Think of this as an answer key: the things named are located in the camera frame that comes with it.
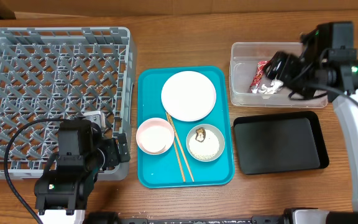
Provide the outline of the grey bowl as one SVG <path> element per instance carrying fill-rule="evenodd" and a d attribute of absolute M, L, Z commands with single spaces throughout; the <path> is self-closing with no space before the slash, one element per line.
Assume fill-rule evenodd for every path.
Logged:
<path fill-rule="evenodd" d="M 219 139 L 219 152 L 218 152 L 212 159 L 210 159 L 210 160 L 205 160 L 205 161 L 198 160 L 198 159 L 196 159 L 196 158 L 192 155 L 192 153 L 188 150 L 188 142 L 189 142 L 189 140 L 190 140 L 190 137 L 191 137 L 191 136 L 195 133 L 195 131 L 196 131 L 198 128 L 200 128 L 200 127 L 205 128 L 205 129 L 208 129 L 208 130 L 211 130 L 215 135 L 217 135 L 217 137 L 218 137 L 218 139 Z M 224 136 L 223 136 L 222 132 L 221 132 L 217 127 L 215 127 L 215 126 L 213 126 L 213 125 L 210 125 L 210 124 L 199 124 L 199 125 L 193 127 L 193 128 L 189 131 L 189 133 L 188 133 L 188 135 L 187 135 L 187 137 L 186 137 L 186 148 L 187 148 L 188 152 L 190 153 L 190 155 L 191 155 L 193 158 L 195 158 L 196 160 L 201 161 L 201 162 L 212 162 L 212 161 L 215 161 L 215 160 L 223 153 L 224 148 L 225 148 L 225 139 L 224 139 Z"/>

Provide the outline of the brown food scrap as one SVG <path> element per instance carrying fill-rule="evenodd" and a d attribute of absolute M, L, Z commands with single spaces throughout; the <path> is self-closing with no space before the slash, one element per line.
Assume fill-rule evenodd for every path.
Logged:
<path fill-rule="evenodd" d="M 206 131 L 204 128 L 200 127 L 196 130 L 196 136 L 195 136 L 195 140 L 198 142 L 203 142 L 205 140 L 206 137 Z"/>

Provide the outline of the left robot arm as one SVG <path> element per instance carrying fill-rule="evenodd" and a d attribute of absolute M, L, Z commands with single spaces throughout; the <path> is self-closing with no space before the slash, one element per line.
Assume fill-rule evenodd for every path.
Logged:
<path fill-rule="evenodd" d="M 63 121 L 58 151 L 49 157 L 35 183 L 37 218 L 41 223 L 83 223 L 98 175 L 130 159 L 126 134 L 108 139 L 90 120 Z"/>

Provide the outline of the red snack wrapper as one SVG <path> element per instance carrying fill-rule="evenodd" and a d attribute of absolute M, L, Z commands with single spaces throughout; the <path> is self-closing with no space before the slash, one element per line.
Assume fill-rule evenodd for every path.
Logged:
<path fill-rule="evenodd" d="M 255 75 L 252 79 L 252 83 L 250 84 L 250 87 L 249 87 L 250 93 L 258 93 L 260 82 L 262 81 L 262 77 L 264 75 L 264 67 L 266 66 L 266 64 L 268 64 L 268 61 L 266 61 L 266 60 L 259 61 L 257 63 L 256 73 L 255 73 Z"/>

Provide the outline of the white tissue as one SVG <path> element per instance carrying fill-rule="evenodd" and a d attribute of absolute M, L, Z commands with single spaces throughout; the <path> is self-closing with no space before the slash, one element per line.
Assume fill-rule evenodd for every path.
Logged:
<path fill-rule="evenodd" d="M 272 95 L 280 91 L 283 87 L 283 82 L 277 79 L 271 81 L 270 85 L 263 84 L 259 89 L 258 93 Z"/>

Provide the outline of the white round plate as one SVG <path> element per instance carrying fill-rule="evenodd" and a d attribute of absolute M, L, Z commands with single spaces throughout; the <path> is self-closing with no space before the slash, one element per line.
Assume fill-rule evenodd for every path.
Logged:
<path fill-rule="evenodd" d="M 198 121 L 213 110 L 216 89 L 200 72 L 178 72 L 164 83 L 161 101 L 171 117 L 184 122 Z"/>

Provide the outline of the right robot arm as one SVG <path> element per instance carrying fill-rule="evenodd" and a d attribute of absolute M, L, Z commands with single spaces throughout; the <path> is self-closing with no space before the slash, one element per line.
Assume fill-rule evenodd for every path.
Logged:
<path fill-rule="evenodd" d="M 323 96 L 333 104 L 346 142 L 352 176 L 352 207 L 358 212 L 358 57 L 351 21 L 319 24 L 301 35 L 299 56 L 278 51 L 264 67 L 301 100 Z"/>

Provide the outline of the white rice pile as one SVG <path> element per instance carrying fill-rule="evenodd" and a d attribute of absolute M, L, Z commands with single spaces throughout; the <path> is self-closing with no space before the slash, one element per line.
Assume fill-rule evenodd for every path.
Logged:
<path fill-rule="evenodd" d="M 203 142 L 195 140 L 196 132 L 190 137 L 188 150 L 201 161 L 212 159 L 219 152 L 219 139 L 211 130 L 205 129 L 206 137 Z"/>

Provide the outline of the pink bowl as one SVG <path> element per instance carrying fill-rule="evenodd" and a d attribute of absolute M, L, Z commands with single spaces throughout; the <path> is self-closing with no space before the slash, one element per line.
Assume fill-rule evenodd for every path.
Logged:
<path fill-rule="evenodd" d="M 174 132 L 167 120 L 150 118 L 138 127 L 135 138 L 141 151 L 150 155 L 159 155 L 172 147 Z"/>

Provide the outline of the black rectangular tray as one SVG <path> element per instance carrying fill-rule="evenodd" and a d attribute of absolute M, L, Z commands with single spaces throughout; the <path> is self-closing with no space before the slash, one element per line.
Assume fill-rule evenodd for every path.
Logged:
<path fill-rule="evenodd" d="M 238 117 L 233 130 L 239 167 L 245 175 L 329 165 L 321 125 L 312 111 Z"/>

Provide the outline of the grey dishwasher rack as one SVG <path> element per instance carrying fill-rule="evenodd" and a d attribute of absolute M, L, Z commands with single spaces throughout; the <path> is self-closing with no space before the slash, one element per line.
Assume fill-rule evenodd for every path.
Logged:
<path fill-rule="evenodd" d="M 131 148 L 136 56 L 126 27 L 0 27 L 0 179 L 39 178 L 58 120 L 87 111 Z"/>

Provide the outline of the clear plastic bin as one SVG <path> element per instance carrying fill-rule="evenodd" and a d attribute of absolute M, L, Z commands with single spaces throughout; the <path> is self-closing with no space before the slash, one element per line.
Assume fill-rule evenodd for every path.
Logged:
<path fill-rule="evenodd" d="M 246 107 L 324 108 L 328 103 L 326 97 L 300 101 L 300 95 L 289 98 L 290 90 L 287 88 L 272 95 L 250 91 L 257 64 L 269 61 L 278 51 L 299 56 L 303 47 L 297 42 L 236 42 L 232 45 L 229 72 L 232 104 Z"/>

